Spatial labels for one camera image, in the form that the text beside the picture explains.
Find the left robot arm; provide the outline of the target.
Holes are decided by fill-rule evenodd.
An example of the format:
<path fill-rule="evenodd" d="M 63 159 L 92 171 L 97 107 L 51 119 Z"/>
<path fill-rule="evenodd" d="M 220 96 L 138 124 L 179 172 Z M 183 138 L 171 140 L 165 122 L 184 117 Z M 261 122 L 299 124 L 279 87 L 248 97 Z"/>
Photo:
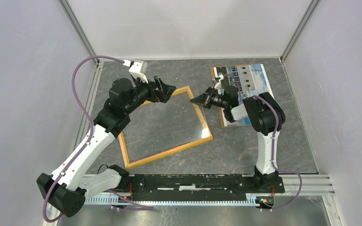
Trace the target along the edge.
<path fill-rule="evenodd" d="M 112 83 L 109 98 L 97 117 L 87 116 L 90 130 L 71 155 L 51 174 L 42 173 L 37 178 L 38 188 L 44 198 L 43 218 L 55 222 L 61 216 L 74 216 L 84 203 L 110 189 L 123 192 L 129 179 L 113 168 L 84 179 L 84 174 L 101 152 L 111 144 L 130 123 L 130 114 L 146 101 L 166 103 L 176 91 L 155 76 L 144 83 L 140 78 L 119 78 Z"/>

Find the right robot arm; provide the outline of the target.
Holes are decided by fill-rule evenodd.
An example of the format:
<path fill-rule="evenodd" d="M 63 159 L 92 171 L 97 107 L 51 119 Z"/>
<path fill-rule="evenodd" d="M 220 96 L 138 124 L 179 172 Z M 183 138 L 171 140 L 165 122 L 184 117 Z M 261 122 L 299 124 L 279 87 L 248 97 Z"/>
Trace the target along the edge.
<path fill-rule="evenodd" d="M 228 122 L 248 118 L 258 136 L 258 158 L 253 176 L 254 188 L 259 192 L 285 191 L 276 163 L 277 141 L 285 122 L 285 114 L 269 92 L 239 101 L 239 89 L 227 86 L 223 93 L 209 87 L 205 93 L 192 98 L 191 103 L 203 108 L 223 109 Z"/>

